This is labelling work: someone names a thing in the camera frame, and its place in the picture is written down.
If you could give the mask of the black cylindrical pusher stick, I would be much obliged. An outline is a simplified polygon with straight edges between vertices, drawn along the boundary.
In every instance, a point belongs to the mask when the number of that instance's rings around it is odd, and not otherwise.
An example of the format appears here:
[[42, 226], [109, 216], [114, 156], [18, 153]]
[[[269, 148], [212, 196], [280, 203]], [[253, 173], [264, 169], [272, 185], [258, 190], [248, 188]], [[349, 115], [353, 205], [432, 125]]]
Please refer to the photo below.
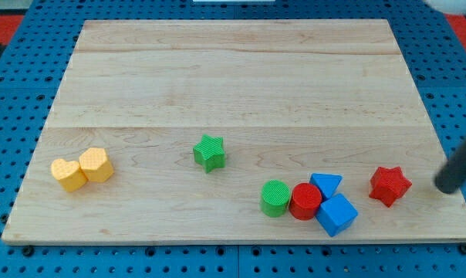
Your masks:
[[466, 182], [466, 138], [434, 176], [434, 185], [445, 193], [455, 193]]

